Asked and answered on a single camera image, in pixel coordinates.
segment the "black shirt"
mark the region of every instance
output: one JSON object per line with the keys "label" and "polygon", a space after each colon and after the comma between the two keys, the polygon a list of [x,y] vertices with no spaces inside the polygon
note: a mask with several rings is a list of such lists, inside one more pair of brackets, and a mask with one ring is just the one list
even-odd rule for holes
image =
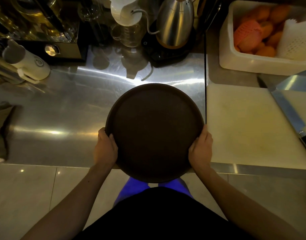
{"label": "black shirt", "polygon": [[74,239],[112,238],[116,235],[146,239],[168,233],[203,239],[252,239],[188,195],[166,187],[150,188],[122,200]]}

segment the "logo on pitcher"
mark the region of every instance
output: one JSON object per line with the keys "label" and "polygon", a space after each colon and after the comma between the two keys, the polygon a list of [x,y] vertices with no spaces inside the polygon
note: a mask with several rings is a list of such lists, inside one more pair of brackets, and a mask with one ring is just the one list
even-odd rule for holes
{"label": "logo on pitcher", "polygon": [[41,60],[41,58],[38,56],[34,56],[34,62],[38,67],[44,66],[43,60]]}

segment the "person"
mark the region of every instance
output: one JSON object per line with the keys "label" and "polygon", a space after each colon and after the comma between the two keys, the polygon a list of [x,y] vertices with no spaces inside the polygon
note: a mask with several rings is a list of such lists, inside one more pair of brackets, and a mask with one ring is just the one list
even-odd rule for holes
{"label": "person", "polygon": [[287,222],[236,190],[211,168],[212,143],[205,125],[188,150],[188,160],[227,220],[194,200],[179,180],[149,188],[129,179],[113,208],[83,230],[118,157],[113,135],[108,137],[102,128],[94,149],[94,166],[22,239],[99,239],[107,232],[145,238],[170,233],[208,239],[303,239]]}

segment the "tile grout line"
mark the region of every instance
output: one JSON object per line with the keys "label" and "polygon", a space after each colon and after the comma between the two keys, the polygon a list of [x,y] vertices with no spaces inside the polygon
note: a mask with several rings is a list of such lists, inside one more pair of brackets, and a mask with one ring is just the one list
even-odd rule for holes
{"label": "tile grout line", "polygon": [[57,173],[57,167],[56,167],[55,175],[54,175],[54,181],[53,181],[53,187],[52,187],[52,193],[51,193],[51,200],[50,200],[49,211],[51,210],[51,202],[52,202],[53,190],[54,190],[54,185],[55,185],[56,173]]}

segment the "person's left hand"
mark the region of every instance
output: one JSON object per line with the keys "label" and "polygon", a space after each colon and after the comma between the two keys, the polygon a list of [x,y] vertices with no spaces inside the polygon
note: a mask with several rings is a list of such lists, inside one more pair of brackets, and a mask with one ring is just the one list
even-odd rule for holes
{"label": "person's left hand", "polygon": [[107,166],[110,169],[118,158],[118,146],[115,143],[113,134],[108,137],[105,133],[105,127],[99,130],[93,157],[95,165]]}

